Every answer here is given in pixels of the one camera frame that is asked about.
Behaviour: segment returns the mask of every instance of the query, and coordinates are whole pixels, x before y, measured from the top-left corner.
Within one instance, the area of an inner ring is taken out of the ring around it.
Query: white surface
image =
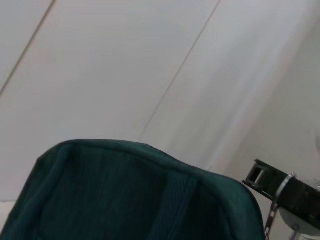
[[[241,144],[226,174],[243,180],[254,160],[260,159],[283,172],[297,173],[300,180],[319,179],[319,103],[320,20]],[[271,203],[263,198],[259,197],[258,202],[266,217]],[[288,238],[290,229],[280,217],[277,221],[279,225],[274,225],[271,237]]]
[[[222,0],[141,141],[223,173],[318,6],[317,0]]]
[[[52,0],[0,0],[0,91]]]
[[[7,201],[7,202],[0,202],[0,233],[7,221],[8,215],[11,212],[12,208],[14,207],[16,202],[14,201]]]
[[[217,0],[58,0],[0,98],[0,200],[70,139],[137,141]]]

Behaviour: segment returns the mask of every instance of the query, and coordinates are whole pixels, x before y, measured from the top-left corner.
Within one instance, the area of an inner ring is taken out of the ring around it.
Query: metal clasp
[[[288,182],[292,179],[292,178],[296,178],[297,174],[295,173],[291,173],[290,175],[288,175],[283,182],[281,183],[280,187],[278,188],[278,190],[276,191],[276,194],[273,198],[272,204],[271,204],[271,208],[270,208],[270,212],[269,212],[269,216],[268,219],[266,221],[265,227],[264,227],[264,233],[265,233],[265,237],[267,240],[269,240],[269,236],[270,236],[270,232],[271,232],[271,228],[272,225],[275,221],[279,206],[278,206],[278,200],[279,197],[281,195],[281,193],[283,192],[283,190],[285,189],[285,187],[287,186]]]

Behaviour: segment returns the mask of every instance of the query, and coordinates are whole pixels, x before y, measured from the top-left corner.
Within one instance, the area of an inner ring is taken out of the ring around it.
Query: green bag
[[[149,145],[61,143],[33,168],[0,240],[265,240],[239,182]]]

